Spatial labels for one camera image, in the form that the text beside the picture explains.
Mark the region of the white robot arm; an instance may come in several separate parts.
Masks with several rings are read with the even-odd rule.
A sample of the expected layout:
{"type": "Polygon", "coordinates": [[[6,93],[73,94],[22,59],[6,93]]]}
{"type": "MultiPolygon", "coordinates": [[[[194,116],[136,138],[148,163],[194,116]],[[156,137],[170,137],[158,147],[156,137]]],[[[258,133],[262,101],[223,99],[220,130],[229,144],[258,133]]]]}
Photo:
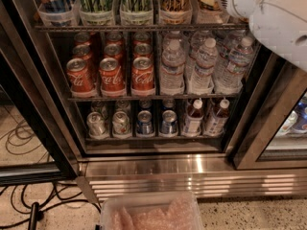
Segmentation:
{"type": "Polygon", "coordinates": [[[200,0],[235,18],[246,18],[265,47],[307,71],[307,0],[200,0]]]}

